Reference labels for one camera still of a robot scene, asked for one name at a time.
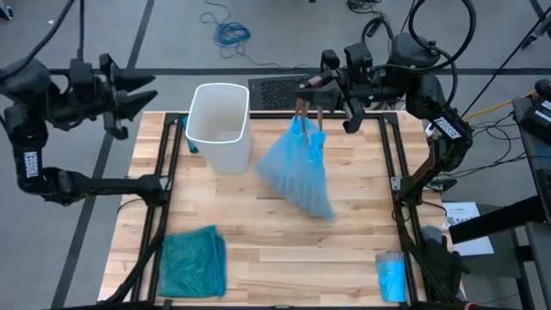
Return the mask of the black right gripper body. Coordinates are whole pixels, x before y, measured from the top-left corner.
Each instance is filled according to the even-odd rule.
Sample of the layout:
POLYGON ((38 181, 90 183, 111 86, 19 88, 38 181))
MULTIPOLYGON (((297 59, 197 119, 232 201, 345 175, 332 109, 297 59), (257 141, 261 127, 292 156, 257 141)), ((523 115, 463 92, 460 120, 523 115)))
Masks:
POLYGON ((344 107, 346 120, 343 122, 343 128, 346 133, 356 133, 365 116, 364 104, 371 102, 374 98, 373 89, 373 69, 367 69, 364 73, 354 74, 345 67, 340 67, 340 58, 332 49, 326 49, 322 52, 320 60, 320 70, 334 70, 336 72, 335 81, 345 96, 348 98, 344 107))

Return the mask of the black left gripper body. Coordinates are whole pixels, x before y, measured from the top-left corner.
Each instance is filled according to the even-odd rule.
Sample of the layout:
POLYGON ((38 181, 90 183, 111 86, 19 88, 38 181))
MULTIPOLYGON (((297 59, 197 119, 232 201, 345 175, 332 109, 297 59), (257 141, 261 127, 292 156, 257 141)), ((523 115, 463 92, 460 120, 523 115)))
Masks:
POLYGON ((121 83, 123 70, 108 53, 99 56, 99 64, 105 80, 102 81, 95 76, 97 106, 93 110, 91 120, 96 121, 99 116, 102 116, 104 130, 118 140, 126 140, 128 130, 121 125, 123 113, 118 99, 118 95, 124 92, 121 83))

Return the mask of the light blue trash bag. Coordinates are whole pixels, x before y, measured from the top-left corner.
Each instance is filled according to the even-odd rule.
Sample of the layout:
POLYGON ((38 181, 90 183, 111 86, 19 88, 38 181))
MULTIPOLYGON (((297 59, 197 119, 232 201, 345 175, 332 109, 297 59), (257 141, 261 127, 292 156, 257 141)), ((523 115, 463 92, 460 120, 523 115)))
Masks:
POLYGON ((317 108, 312 121, 308 109, 309 102, 296 101, 287 130, 257 161, 256 171, 287 202, 313 218, 332 223, 336 215, 327 192, 323 110, 317 108))

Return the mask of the white plastic trash bin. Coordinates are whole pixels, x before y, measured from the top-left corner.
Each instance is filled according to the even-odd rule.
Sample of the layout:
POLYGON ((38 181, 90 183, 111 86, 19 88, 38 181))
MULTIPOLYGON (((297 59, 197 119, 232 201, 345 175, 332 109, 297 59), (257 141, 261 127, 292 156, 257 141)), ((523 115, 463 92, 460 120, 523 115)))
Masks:
POLYGON ((185 135, 214 172, 245 173, 252 142, 249 89, 229 83, 199 85, 189 107, 185 135))

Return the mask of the large teal cloth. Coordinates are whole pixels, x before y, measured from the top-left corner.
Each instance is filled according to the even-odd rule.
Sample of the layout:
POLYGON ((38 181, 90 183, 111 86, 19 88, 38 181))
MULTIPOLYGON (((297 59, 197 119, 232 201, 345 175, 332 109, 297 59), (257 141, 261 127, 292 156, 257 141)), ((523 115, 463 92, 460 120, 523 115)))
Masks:
POLYGON ((216 226, 165 237, 158 294, 202 299, 226 294, 226 242, 216 226))

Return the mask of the black perforated metal case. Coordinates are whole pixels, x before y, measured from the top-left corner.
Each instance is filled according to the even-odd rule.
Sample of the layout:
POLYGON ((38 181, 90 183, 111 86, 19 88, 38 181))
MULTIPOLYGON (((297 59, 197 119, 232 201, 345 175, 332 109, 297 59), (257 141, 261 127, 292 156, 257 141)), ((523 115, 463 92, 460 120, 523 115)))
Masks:
MULTIPOLYGON (((252 110, 294 110, 296 104, 295 91, 299 84, 305 82, 313 75, 291 75, 253 78, 248 82, 250 91, 250 105, 252 110)), ((338 88, 341 93, 343 111, 348 98, 342 92, 338 84, 333 81, 323 86, 327 88, 338 88)), ((309 109, 315 110, 318 107, 309 103, 309 109)))

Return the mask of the black power strip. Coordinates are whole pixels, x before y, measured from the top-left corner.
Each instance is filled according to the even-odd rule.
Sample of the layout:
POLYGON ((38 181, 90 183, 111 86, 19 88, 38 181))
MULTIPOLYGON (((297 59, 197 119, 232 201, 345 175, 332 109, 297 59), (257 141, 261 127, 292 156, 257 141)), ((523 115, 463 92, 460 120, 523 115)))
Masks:
POLYGON ((381 16, 374 18, 373 22, 370 24, 368 28, 366 36, 371 38, 377 32, 378 28, 381 26, 383 21, 384 21, 384 18, 381 16))

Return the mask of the white printed sheet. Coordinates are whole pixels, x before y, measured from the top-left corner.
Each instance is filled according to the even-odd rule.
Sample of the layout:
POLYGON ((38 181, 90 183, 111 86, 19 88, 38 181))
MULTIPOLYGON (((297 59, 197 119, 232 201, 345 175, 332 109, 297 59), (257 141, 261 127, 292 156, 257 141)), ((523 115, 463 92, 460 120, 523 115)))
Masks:
MULTIPOLYGON (((467 220, 480 217, 479 209, 475 202, 445 202, 443 207, 446 210, 445 220, 442 229, 448 231, 451 226, 461 224, 467 220)), ((494 249, 488 237, 472 239, 462 243, 452 242, 453 250, 462 257, 492 255, 494 249)))

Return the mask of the black box device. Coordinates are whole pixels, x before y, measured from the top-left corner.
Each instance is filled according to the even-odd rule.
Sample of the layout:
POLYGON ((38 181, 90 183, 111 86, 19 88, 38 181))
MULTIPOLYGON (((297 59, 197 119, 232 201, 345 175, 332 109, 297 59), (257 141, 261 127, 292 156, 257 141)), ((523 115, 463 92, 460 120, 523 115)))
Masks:
POLYGON ((529 106, 517 121, 518 126, 551 146, 551 80, 538 80, 535 90, 524 99, 529 100, 529 106))

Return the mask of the black stand leg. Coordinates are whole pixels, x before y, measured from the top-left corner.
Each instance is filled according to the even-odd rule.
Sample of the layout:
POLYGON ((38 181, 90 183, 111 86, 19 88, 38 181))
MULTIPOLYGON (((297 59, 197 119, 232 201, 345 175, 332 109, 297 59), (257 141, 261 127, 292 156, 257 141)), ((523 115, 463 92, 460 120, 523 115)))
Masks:
POLYGON ((529 0, 529 2, 538 17, 538 23, 523 40, 522 49, 526 49, 543 35, 551 39, 551 5, 547 9, 543 9, 539 0, 529 0))

